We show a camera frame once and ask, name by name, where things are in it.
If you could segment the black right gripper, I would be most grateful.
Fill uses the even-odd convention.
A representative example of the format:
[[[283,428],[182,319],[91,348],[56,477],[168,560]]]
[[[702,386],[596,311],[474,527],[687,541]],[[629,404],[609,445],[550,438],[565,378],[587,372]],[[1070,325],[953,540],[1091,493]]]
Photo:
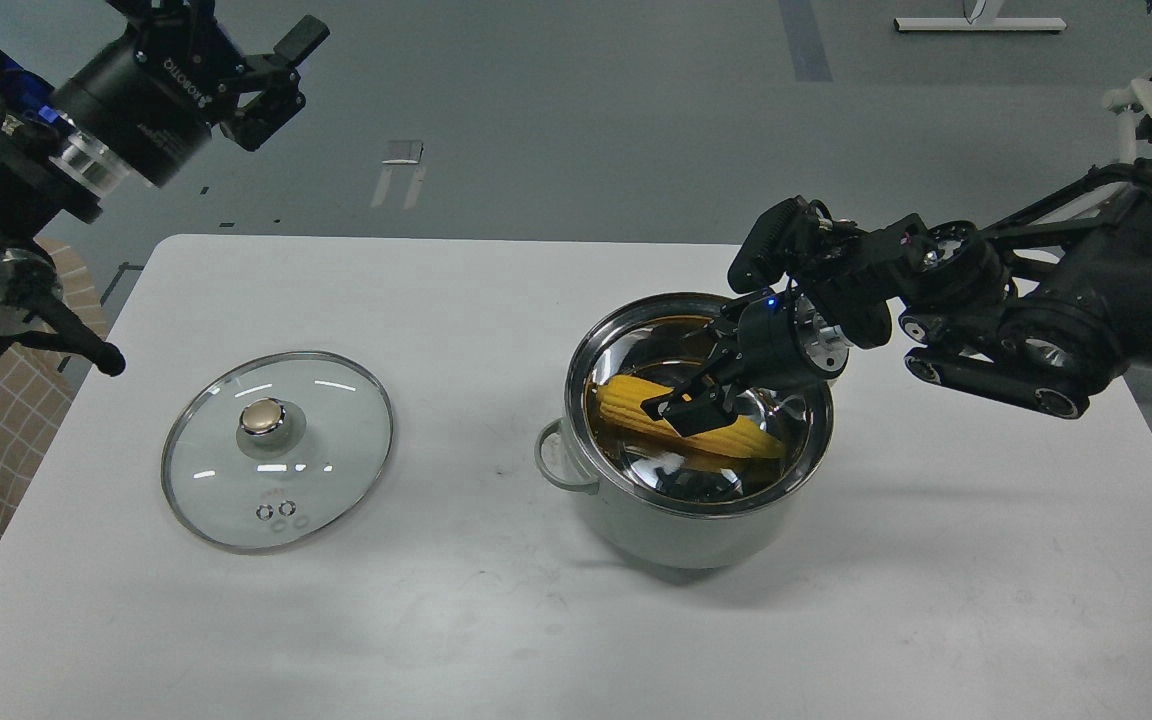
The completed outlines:
[[[740,392],[790,392],[833,382],[844,373],[851,343],[804,291],[763,290],[728,301],[707,324],[707,361],[670,389],[641,401],[649,419],[666,420],[681,437],[732,427]]]

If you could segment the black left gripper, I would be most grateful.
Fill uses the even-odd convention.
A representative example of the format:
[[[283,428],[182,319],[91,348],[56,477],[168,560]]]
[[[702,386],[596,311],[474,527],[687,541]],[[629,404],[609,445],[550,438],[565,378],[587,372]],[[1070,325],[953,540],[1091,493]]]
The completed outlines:
[[[210,141],[212,128],[253,152],[305,108],[300,65],[329,28],[314,15],[270,53],[242,59],[215,1],[109,1],[126,31],[59,88],[69,122],[161,187]]]

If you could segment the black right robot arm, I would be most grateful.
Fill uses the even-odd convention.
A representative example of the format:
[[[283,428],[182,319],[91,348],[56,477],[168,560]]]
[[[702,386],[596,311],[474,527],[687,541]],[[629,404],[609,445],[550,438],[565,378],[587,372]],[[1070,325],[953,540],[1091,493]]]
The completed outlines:
[[[910,214],[864,232],[791,197],[755,220],[727,282],[708,359],[641,404],[681,435],[732,425],[746,389],[832,381],[895,327],[919,381],[1076,419],[1126,370],[1152,369],[1152,159],[1096,167],[984,227]]]

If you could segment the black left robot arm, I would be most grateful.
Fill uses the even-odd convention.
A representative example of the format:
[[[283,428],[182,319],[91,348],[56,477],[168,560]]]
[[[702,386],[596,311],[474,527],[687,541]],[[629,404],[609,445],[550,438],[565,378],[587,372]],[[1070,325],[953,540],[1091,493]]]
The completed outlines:
[[[0,357],[15,346],[82,356],[105,376],[126,359],[65,305],[38,233],[59,214],[92,223],[123,179],[173,179],[212,131],[260,149],[305,108],[300,65],[329,36],[300,18],[244,54],[211,1],[115,1],[126,28],[54,88],[0,50]]]

